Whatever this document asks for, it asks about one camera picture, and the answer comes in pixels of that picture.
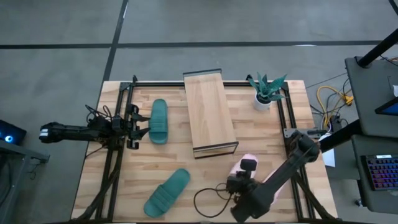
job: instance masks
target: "pink object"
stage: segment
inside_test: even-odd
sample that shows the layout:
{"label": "pink object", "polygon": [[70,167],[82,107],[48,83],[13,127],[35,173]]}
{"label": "pink object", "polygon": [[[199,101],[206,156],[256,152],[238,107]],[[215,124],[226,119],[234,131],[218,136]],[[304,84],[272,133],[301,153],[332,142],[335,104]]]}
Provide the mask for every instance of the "pink object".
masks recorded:
{"label": "pink object", "polygon": [[[242,157],[242,159],[254,159],[257,162],[257,165],[259,163],[259,160],[255,155],[252,154],[246,154]],[[237,171],[244,171],[241,169],[241,161],[242,159],[239,160],[239,162],[235,163],[234,167],[232,167],[231,172],[229,174],[236,174]],[[254,175],[256,174],[256,171],[251,172],[250,178],[254,178]]]}
{"label": "pink object", "polygon": [[[267,181],[268,178],[270,178],[270,177],[274,174],[275,171],[276,171],[276,170],[272,171],[272,172],[264,179],[263,183],[264,183],[265,181]],[[278,197],[280,191],[281,191],[282,188],[284,187],[284,185],[282,185],[282,186],[280,187],[280,189],[275,193],[275,195],[274,195],[274,201],[272,202],[271,205],[273,205],[273,204],[276,202],[276,199],[277,199],[277,197]]]}

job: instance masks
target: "electronics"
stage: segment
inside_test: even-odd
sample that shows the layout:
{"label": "electronics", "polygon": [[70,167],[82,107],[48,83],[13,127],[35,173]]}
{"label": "electronics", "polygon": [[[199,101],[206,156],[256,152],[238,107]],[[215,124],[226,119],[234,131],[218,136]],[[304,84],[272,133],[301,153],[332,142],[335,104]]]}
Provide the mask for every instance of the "electronics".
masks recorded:
{"label": "electronics", "polygon": [[398,97],[374,110],[377,114],[398,116]]}
{"label": "electronics", "polygon": [[398,190],[398,154],[361,158],[373,190]]}
{"label": "electronics", "polygon": [[25,130],[0,120],[0,140],[20,146],[25,135]]}

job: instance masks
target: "wooden table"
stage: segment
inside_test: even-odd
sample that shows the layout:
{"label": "wooden table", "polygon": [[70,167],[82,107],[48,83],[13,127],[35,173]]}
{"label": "wooden table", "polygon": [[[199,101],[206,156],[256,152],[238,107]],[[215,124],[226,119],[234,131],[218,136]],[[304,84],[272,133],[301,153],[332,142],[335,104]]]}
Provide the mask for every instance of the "wooden table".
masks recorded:
{"label": "wooden table", "polygon": [[[304,82],[288,81],[290,97],[294,107],[298,128],[313,128],[310,105]],[[104,82],[98,109],[107,105],[111,111],[116,106],[120,82]],[[194,194],[203,188],[216,187],[226,181],[234,163],[247,153],[255,154],[259,159],[257,180],[264,180],[286,159],[282,139],[279,114],[276,103],[269,111],[256,111],[252,102],[254,89],[251,87],[225,87],[229,112],[233,120],[234,133],[239,146],[234,155],[218,156],[194,160],[192,137],[185,92],[183,87],[135,87],[132,102],[140,108],[140,114],[150,116],[152,103],[163,98],[169,107],[169,140],[166,145],[155,145],[146,135],[136,151],[125,149],[118,196],[116,200],[114,222],[235,222],[229,212],[234,206],[230,202],[227,209],[216,218],[205,218],[193,207]],[[286,105],[285,118],[289,124]],[[140,123],[141,128],[147,123]],[[87,153],[99,148],[90,143]],[[84,163],[80,184],[76,195],[72,218],[83,213],[100,189],[106,150],[91,155]],[[184,168],[191,174],[191,181],[174,206],[160,218],[150,218],[143,207],[155,188],[165,182],[178,168]],[[335,203],[330,190],[322,155],[314,163],[306,165],[310,188],[320,203],[333,216],[337,216]],[[303,209],[305,199],[300,191]],[[105,200],[104,211],[109,200]],[[225,201],[214,192],[203,192],[197,198],[199,209],[208,215],[218,213]],[[294,222],[297,220],[290,183],[284,185],[278,200],[271,210],[262,217],[247,222]]]}

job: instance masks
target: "concrete floor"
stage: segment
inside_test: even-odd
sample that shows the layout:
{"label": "concrete floor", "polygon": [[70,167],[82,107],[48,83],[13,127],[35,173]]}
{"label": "concrete floor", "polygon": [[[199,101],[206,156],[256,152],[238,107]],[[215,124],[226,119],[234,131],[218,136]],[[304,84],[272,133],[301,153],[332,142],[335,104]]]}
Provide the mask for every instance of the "concrete floor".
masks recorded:
{"label": "concrete floor", "polygon": [[[0,0],[0,45],[110,44],[121,5],[122,0]],[[387,0],[130,0],[119,42],[381,40],[397,22]],[[287,73],[288,79],[305,81],[310,103],[320,108],[317,88],[340,89],[347,76],[333,77],[345,73],[344,59],[373,47],[118,49],[109,79],[130,80],[135,74],[139,80],[181,80],[182,72],[209,68],[222,68],[225,80],[257,71],[269,78]],[[70,218],[87,143],[42,144],[37,136],[51,121],[85,124],[84,104],[97,103],[108,55],[109,49],[0,50],[0,104],[7,105],[0,107],[0,118],[28,131],[25,146],[51,155],[34,180],[27,176],[13,223]],[[398,47],[384,56],[393,55]],[[321,93],[323,102],[329,94]],[[340,113],[349,122],[357,118],[355,105]],[[320,117],[314,120],[319,126]],[[355,181],[328,172],[340,218],[396,222],[397,215],[356,207]]]}

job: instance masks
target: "keyboard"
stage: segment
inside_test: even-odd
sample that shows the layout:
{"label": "keyboard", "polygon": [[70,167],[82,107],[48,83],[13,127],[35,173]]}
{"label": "keyboard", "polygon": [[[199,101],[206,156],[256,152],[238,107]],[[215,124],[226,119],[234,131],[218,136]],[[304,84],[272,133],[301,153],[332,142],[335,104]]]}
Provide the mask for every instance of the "keyboard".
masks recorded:
{"label": "keyboard", "polygon": [[361,157],[373,190],[398,190],[398,155]]}

